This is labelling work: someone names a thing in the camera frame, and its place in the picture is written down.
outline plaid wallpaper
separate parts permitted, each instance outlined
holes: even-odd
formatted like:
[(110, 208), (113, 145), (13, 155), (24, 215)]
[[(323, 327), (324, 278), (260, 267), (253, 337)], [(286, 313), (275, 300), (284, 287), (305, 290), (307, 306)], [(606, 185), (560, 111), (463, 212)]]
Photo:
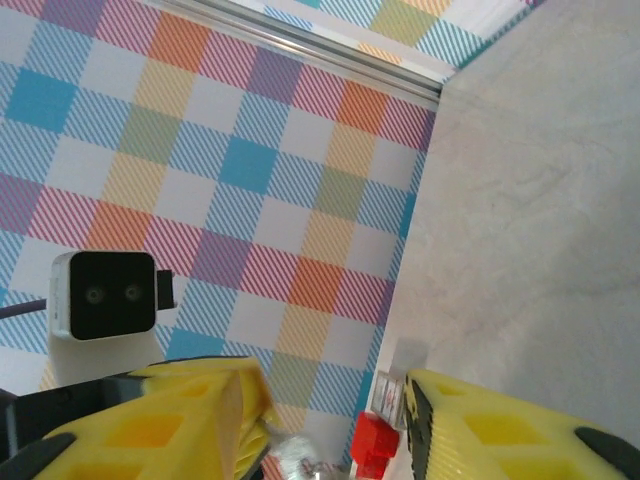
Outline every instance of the plaid wallpaper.
[(544, 0), (233, 1), (445, 81)]
[[(2, 0), (0, 303), (74, 249), (151, 252), (167, 358), (260, 359), (292, 429), (348, 461), (435, 114), (133, 0)], [(44, 312), (0, 386), (52, 386)]]

